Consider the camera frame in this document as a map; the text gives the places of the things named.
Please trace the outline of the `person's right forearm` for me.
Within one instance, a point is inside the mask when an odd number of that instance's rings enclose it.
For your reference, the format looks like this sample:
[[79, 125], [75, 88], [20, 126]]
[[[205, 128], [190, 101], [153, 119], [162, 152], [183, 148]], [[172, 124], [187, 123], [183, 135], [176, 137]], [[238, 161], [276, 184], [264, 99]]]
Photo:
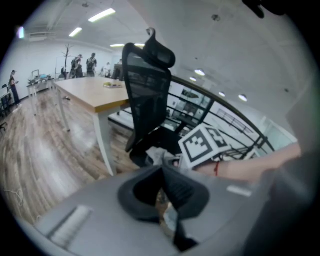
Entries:
[[263, 157], [203, 163], [198, 165], [195, 171], [225, 179], [254, 182], [264, 172], [276, 170], [284, 163], [299, 158], [301, 155], [301, 147], [296, 142]]

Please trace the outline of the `white cloth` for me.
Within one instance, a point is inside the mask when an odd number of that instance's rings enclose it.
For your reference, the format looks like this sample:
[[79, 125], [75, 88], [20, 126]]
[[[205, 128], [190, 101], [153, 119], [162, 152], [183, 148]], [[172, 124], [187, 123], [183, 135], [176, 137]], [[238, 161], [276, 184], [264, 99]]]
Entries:
[[174, 155], [161, 147], [150, 147], [146, 152], [145, 163], [148, 166], [161, 166], [167, 158], [173, 158]]

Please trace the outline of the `dark top table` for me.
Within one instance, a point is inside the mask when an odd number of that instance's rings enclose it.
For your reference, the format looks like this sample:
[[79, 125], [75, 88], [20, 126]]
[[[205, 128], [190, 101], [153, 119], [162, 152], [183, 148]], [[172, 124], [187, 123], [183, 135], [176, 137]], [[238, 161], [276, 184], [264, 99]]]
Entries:
[[29, 97], [36, 97], [38, 92], [43, 90], [51, 90], [54, 78], [51, 75], [38, 75], [28, 80], [27, 91]]

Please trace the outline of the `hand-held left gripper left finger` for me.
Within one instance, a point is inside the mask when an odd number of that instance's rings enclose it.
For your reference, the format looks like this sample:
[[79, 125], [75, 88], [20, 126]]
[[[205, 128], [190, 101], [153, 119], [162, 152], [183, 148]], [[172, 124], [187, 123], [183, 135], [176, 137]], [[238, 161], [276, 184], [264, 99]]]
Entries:
[[118, 201], [123, 210], [133, 219], [147, 223], [159, 223], [160, 216], [156, 208], [157, 197], [164, 183], [164, 174], [160, 166], [140, 169], [118, 190]]

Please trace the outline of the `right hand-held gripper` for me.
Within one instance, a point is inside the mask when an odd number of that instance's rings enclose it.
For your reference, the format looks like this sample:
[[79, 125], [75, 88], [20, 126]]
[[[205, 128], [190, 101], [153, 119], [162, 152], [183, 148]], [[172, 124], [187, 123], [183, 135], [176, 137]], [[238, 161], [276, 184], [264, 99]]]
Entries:
[[192, 170], [210, 159], [219, 158], [231, 145], [218, 128], [199, 124], [184, 137], [171, 142], [168, 149], [173, 150], [173, 157], [162, 158], [163, 168]]

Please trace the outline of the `bare tree coat stand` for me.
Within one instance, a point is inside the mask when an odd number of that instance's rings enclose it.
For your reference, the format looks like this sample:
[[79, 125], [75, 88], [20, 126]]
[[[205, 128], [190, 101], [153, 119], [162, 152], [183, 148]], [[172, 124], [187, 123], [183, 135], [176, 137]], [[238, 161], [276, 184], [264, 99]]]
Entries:
[[64, 56], [63, 77], [66, 80], [67, 79], [67, 60], [68, 60], [68, 57], [70, 56], [70, 50], [74, 46], [68, 43], [65, 45], [65, 47], [66, 47], [66, 51], [62, 52], [62, 54]]

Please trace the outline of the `black mesh office chair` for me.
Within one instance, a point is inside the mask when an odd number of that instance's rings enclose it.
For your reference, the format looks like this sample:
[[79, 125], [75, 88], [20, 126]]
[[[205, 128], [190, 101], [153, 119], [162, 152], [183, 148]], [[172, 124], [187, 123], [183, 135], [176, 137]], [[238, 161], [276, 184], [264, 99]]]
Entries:
[[178, 132], [163, 127], [172, 81], [175, 54], [159, 43], [156, 30], [149, 27], [143, 48], [127, 43], [122, 51], [123, 78], [128, 94], [134, 130], [126, 145], [130, 159], [139, 167], [153, 164], [147, 154], [151, 147], [172, 155], [181, 153]]

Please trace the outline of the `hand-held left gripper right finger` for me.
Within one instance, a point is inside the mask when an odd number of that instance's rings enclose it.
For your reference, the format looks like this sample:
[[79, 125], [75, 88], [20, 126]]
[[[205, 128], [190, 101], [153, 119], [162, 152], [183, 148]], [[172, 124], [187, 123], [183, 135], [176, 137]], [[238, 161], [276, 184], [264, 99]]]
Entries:
[[166, 159], [162, 165], [162, 191], [168, 201], [161, 222], [166, 242], [163, 248], [168, 252], [186, 252], [202, 242], [188, 222], [197, 220], [204, 212], [210, 193], [204, 184], [179, 169], [175, 161]]

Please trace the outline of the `wooden table with white legs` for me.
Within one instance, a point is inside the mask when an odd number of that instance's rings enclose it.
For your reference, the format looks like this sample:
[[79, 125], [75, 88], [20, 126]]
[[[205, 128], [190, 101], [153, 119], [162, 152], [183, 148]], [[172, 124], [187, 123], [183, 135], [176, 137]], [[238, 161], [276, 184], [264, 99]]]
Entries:
[[[105, 88], [105, 82], [121, 84], [122, 88]], [[53, 85], [56, 88], [64, 129], [70, 131], [62, 102], [63, 96], [67, 96], [91, 114], [104, 163], [109, 174], [115, 176], [117, 169], [112, 156], [109, 116], [130, 106], [125, 83], [110, 78], [84, 77], [55, 81]]]

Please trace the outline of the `black metal railing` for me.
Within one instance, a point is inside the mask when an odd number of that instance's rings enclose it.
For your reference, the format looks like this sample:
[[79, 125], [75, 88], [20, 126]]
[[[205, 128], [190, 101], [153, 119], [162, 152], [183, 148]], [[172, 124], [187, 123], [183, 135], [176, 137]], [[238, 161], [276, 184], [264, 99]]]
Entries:
[[231, 146], [221, 156], [224, 160], [244, 160], [266, 156], [296, 143], [297, 139], [265, 116], [244, 114], [206, 89], [172, 77], [164, 127], [186, 136], [198, 125], [213, 126]]

